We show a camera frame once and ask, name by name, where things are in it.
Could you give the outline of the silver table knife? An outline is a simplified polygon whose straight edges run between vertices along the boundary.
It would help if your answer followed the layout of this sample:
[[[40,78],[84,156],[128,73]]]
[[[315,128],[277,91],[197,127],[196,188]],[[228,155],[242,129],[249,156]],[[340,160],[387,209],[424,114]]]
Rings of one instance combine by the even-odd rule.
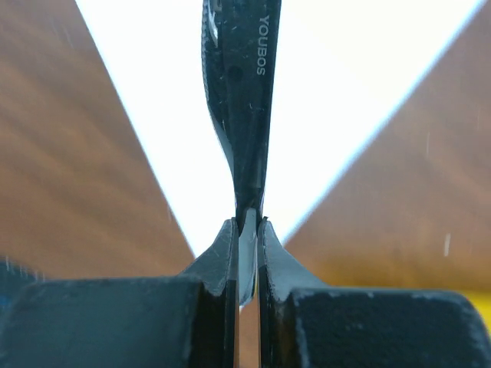
[[[279,1],[203,2],[204,91],[232,176],[241,305],[255,291],[280,14]]]

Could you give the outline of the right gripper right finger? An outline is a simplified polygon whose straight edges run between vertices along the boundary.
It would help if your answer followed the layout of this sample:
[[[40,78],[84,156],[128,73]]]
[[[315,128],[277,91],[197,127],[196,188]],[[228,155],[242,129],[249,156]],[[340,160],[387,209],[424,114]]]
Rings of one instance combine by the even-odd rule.
[[[282,247],[267,218],[258,227],[257,266],[260,366],[300,367],[295,305],[288,298],[294,289],[322,289],[326,283]]]

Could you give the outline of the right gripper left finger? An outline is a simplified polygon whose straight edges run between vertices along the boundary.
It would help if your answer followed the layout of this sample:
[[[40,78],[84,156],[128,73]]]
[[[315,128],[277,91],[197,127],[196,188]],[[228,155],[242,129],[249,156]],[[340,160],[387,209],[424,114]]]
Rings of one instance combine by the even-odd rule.
[[[191,367],[238,366],[238,240],[236,220],[225,220],[214,242],[181,272],[203,284],[193,322]]]

